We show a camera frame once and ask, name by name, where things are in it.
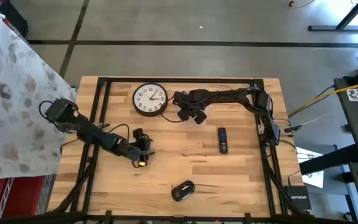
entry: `desk leg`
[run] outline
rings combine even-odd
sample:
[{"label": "desk leg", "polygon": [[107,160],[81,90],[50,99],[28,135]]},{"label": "desk leg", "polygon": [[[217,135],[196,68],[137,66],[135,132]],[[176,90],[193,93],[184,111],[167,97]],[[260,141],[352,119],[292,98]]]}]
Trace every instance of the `desk leg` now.
[{"label": "desk leg", "polygon": [[358,26],[347,26],[355,16],[358,15],[358,3],[338,24],[338,26],[309,26],[309,31],[341,31],[341,32],[358,32]]},{"label": "desk leg", "polygon": [[350,145],[334,152],[301,162],[299,164],[302,175],[311,174],[348,162],[358,162],[358,151],[356,145]]}]

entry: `wooden tabletop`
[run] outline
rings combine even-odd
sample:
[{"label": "wooden tabletop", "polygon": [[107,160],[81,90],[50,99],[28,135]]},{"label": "wooden tabletop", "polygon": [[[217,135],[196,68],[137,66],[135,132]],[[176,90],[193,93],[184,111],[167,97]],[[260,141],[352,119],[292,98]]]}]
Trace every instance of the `wooden tabletop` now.
[{"label": "wooden tabletop", "polygon": [[[76,103],[80,112],[88,117],[97,80],[98,77],[81,79]],[[287,119],[279,80],[265,78],[264,83],[274,102],[274,118]],[[200,125],[192,120],[169,123],[160,116],[146,118],[137,114],[132,105],[132,94],[140,84],[113,83],[105,123],[111,127],[128,124],[131,128],[130,142],[134,141],[132,130],[143,128],[144,133],[154,140],[151,150],[156,153],[147,167],[135,169],[130,160],[100,150],[88,213],[104,215],[106,210],[112,210],[114,215],[242,217],[249,212],[252,217],[269,217],[254,115],[241,105],[226,103],[209,105],[206,109],[208,118]],[[167,90],[168,97],[174,91],[189,92],[197,88],[216,91],[244,87],[244,84],[238,83],[161,84]],[[176,120],[177,111],[176,106],[169,104],[164,115]],[[276,122],[283,126],[287,124],[282,120]],[[227,155],[219,153],[218,127],[226,128]],[[126,136],[124,127],[114,132]],[[75,138],[75,134],[72,134],[67,141]],[[282,139],[293,142],[291,138]],[[82,151],[81,141],[64,147],[49,210],[57,207],[74,186]],[[281,142],[277,154],[282,180],[286,185],[288,175],[299,170],[296,153],[291,145]],[[185,200],[176,202],[172,199],[171,189],[185,180],[194,182],[196,191]],[[292,175],[291,183],[303,185],[301,175]],[[272,188],[279,213],[278,194],[275,187]],[[83,194],[84,190],[81,191],[79,209],[82,208]]]}]

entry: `black floor stripe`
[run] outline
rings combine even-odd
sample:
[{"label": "black floor stripe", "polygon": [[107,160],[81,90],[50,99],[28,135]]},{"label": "black floor stripe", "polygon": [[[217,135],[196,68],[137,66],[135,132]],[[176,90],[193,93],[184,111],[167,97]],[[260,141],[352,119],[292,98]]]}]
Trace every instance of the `black floor stripe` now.
[{"label": "black floor stripe", "polygon": [[82,4],[80,16],[78,16],[78,20],[77,20],[77,23],[75,24],[73,35],[71,36],[70,44],[67,47],[65,58],[63,60],[62,66],[60,67],[59,74],[60,74],[60,76],[62,76],[62,78],[64,78],[66,71],[67,71],[68,64],[70,63],[70,59],[71,59],[71,55],[73,54],[75,42],[77,40],[78,34],[80,33],[81,26],[84,21],[86,9],[88,8],[89,3],[90,3],[90,0],[84,0],[84,2]]},{"label": "black floor stripe", "polygon": [[52,44],[52,45],[53,44],[57,44],[57,45],[73,44],[73,45],[358,48],[358,43],[226,42],[226,41],[175,41],[175,40],[73,40],[73,41],[69,41],[69,40],[28,40],[28,41],[30,44]]}]

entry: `black clock frame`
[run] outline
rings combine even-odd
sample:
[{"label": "black clock frame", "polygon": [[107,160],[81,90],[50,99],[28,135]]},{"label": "black clock frame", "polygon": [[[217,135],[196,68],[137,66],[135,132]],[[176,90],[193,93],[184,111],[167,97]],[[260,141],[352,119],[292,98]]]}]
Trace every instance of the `black clock frame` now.
[{"label": "black clock frame", "polygon": [[[142,111],[140,110],[137,106],[136,106],[136,103],[135,103],[135,94],[137,92],[138,89],[140,89],[142,86],[145,86],[145,85],[157,85],[159,86],[165,93],[165,102],[162,104],[161,108],[158,109],[157,111],[152,111],[152,112],[146,112],[146,111]],[[168,106],[168,93],[166,91],[166,89],[158,84],[158,83],[153,83],[153,82],[148,82],[148,83],[144,83],[144,84],[141,84],[140,86],[138,86],[134,92],[134,94],[132,95],[132,104],[134,105],[134,108],[136,110],[137,113],[139,113],[140,115],[142,116],[146,116],[146,117],[154,117],[154,116],[158,116],[160,114],[162,114],[165,109],[167,109],[167,106]]]}]

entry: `clock face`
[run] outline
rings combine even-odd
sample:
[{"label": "clock face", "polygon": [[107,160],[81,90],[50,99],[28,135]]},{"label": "clock face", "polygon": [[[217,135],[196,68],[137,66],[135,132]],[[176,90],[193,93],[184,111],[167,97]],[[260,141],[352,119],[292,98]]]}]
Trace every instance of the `clock face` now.
[{"label": "clock face", "polygon": [[157,116],[167,107],[167,92],[156,83],[146,83],[138,87],[133,96],[136,111],[143,116]]}]

